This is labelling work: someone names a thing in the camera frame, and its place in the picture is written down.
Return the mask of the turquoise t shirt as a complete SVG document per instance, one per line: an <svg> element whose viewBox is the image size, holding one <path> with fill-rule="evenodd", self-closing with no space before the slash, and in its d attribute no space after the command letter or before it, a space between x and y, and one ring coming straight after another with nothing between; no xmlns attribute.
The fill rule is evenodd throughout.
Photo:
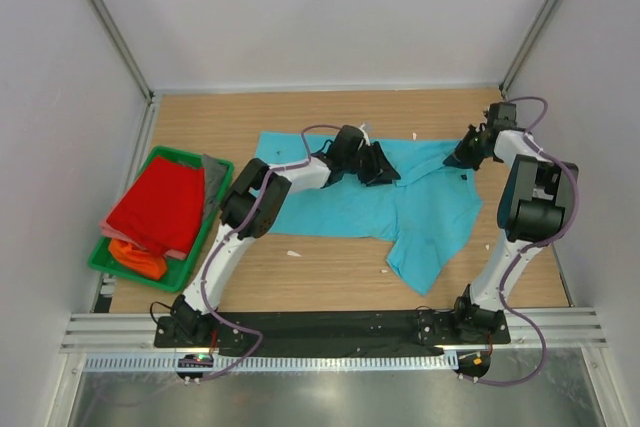
<svg viewBox="0 0 640 427"><path fill-rule="evenodd" d="M390 241L389 267L425 295L471 238L482 208L474 173L445 166L454 140L380 144L399 181L366 187L347 175L333 186L290 194L270 231Z"/></svg>

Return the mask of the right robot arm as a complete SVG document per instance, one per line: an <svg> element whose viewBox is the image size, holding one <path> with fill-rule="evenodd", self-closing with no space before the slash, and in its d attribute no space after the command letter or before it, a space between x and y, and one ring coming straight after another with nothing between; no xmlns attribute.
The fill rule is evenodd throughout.
<svg viewBox="0 0 640 427"><path fill-rule="evenodd" d="M542 112L548 102L524 96L493 103L486 121L471 125L446 167L477 171L492 159L509 168L497 210L500 237L481 274L456 299L452 312L454 335L467 343L500 338L507 332L507 299L529 262L546 246L562 238L579 207L579 167L561 161L539 146L532 126L517 122L517 103L536 101Z"/></svg>

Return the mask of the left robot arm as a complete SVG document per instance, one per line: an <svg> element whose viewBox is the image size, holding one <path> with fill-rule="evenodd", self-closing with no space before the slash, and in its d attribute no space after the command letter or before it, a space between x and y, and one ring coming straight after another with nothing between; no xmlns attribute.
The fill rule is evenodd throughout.
<svg viewBox="0 0 640 427"><path fill-rule="evenodd" d="M224 318L218 312L224 289L249 248L269 232L288 196L321 190L353 175L366 187L391 185L401 179L381 144L362 127L344 125L325 147L312 151L306 133L300 137L305 156L297 162L269 164L251 159L221 201L218 230L194 280L155 319L154 345L210 347L223 326L248 334L261 343L263 334Z"/></svg>

